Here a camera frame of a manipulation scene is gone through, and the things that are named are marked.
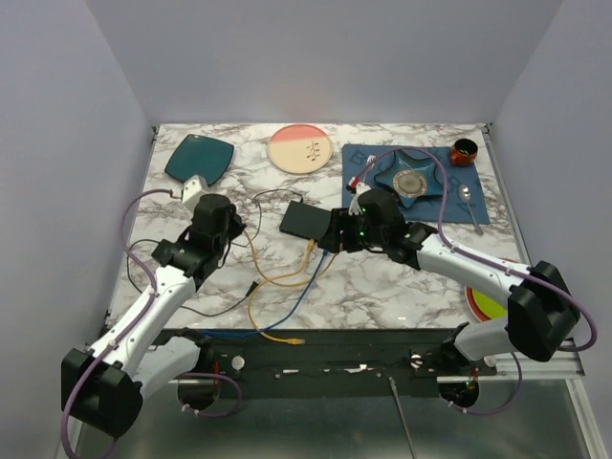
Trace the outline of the black network switch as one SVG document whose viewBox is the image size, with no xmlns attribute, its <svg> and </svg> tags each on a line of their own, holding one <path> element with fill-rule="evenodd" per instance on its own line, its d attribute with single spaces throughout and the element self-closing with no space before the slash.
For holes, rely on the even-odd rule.
<svg viewBox="0 0 612 459">
<path fill-rule="evenodd" d="M 282 218 L 279 231 L 292 236 L 319 241 L 327 231 L 331 211 L 292 201 Z"/>
</svg>

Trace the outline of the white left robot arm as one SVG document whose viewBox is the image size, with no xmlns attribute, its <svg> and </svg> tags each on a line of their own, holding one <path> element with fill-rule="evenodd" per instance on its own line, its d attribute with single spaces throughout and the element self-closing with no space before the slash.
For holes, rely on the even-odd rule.
<svg viewBox="0 0 612 459">
<path fill-rule="evenodd" d="M 235 205 L 220 194 L 200 196 L 191 213 L 191 223 L 178 239 L 163 239 L 152 252 L 159 267 L 146 273 L 148 287 L 121 320 L 86 350 L 71 349 L 64 357 L 63 423 L 74 417 L 118 439 L 158 386 L 183 372 L 200 378 L 210 370 L 210 352 L 187 339 L 175 342 L 171 359 L 156 375 L 139 369 L 169 319 L 220 268 L 231 242 L 245 228 Z"/>
</svg>

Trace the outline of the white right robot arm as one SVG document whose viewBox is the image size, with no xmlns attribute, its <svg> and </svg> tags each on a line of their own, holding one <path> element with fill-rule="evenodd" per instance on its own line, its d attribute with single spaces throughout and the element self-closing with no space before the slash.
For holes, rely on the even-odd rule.
<svg viewBox="0 0 612 459">
<path fill-rule="evenodd" d="M 444 275 L 505 306 L 507 314 L 461 324 L 435 356 L 453 375 L 486 356 L 519 352 L 549 361 L 579 321 L 555 266 L 510 263 L 448 241 L 436 228 L 408 223 L 387 191 L 372 189 L 355 198 L 356 209 L 335 208 L 317 244 L 331 253 L 379 251 L 417 271 Z"/>
</svg>

